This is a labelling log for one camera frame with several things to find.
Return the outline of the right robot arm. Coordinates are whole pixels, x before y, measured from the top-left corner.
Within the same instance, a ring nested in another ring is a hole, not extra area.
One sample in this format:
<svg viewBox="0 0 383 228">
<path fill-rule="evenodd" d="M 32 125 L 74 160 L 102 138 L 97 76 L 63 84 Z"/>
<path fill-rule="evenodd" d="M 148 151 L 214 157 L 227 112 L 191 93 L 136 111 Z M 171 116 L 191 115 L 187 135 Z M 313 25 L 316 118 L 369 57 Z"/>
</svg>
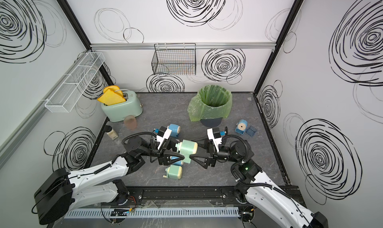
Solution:
<svg viewBox="0 0 383 228">
<path fill-rule="evenodd" d="M 205 139 L 203 152 L 190 159 L 204 168 L 216 162 L 232 162 L 230 172 L 236 180 L 234 196 L 239 203 L 249 203 L 268 215 L 282 228 L 327 228 L 328 219 L 296 202 L 277 186 L 252 160 L 249 143 L 236 135 Z"/>
</svg>

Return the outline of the green sharpener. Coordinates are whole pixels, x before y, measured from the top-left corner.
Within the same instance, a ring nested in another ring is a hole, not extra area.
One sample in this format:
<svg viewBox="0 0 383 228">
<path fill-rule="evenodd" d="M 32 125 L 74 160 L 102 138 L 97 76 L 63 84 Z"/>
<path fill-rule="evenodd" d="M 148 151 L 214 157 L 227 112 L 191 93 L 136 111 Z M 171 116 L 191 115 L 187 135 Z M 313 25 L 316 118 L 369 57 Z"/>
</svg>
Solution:
<svg viewBox="0 0 383 228">
<path fill-rule="evenodd" d="M 178 165 L 170 165 L 165 171 L 166 174 L 163 175 L 163 177 L 167 179 L 180 180 L 183 174 L 182 166 Z"/>
<path fill-rule="evenodd" d="M 196 154 L 198 149 L 198 144 L 194 141 L 183 140 L 176 144 L 177 151 L 183 155 L 185 158 L 183 159 L 184 163 L 190 164 L 191 158 L 190 155 Z"/>
</svg>

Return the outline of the blue sharpener tray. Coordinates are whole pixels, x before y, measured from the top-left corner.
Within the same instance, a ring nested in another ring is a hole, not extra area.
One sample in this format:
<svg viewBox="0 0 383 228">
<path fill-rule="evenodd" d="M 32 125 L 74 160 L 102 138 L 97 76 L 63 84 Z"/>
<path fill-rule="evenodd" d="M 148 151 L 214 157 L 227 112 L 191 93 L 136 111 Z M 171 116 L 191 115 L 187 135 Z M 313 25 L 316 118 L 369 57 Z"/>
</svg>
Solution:
<svg viewBox="0 0 383 228">
<path fill-rule="evenodd" d="M 246 129 L 246 134 L 249 135 L 250 137 L 253 137 L 257 133 L 257 129 L 253 126 L 249 126 Z"/>
</svg>

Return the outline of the green sharpener bottom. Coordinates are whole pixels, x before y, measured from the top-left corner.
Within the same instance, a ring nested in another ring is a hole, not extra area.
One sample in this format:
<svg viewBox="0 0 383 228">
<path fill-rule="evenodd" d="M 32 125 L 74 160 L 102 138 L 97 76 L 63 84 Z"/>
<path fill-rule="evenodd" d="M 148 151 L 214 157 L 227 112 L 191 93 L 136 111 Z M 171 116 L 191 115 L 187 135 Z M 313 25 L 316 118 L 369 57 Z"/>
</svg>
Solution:
<svg viewBox="0 0 383 228">
<path fill-rule="evenodd" d="M 170 165 L 165 171 L 166 174 L 163 175 L 163 177 L 167 179 L 180 180 L 183 174 L 182 166 L 178 165 Z"/>
</svg>

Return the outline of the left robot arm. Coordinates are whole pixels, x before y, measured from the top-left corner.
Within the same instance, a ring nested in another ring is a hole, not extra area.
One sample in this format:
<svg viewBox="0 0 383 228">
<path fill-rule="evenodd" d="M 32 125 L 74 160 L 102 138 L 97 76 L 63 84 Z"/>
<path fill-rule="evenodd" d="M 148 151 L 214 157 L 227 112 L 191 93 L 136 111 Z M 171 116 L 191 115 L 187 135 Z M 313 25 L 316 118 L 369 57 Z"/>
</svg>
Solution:
<svg viewBox="0 0 383 228">
<path fill-rule="evenodd" d="M 126 195 L 125 186 L 116 179 L 138 171 L 145 156 L 165 166 L 185 158 L 181 154 L 183 142 L 170 134 L 169 129 L 158 134 L 136 133 L 122 140 L 126 152 L 111 161 L 80 170 L 55 170 L 35 192 L 32 213 L 40 225 L 49 225 L 73 209 Z"/>
</svg>

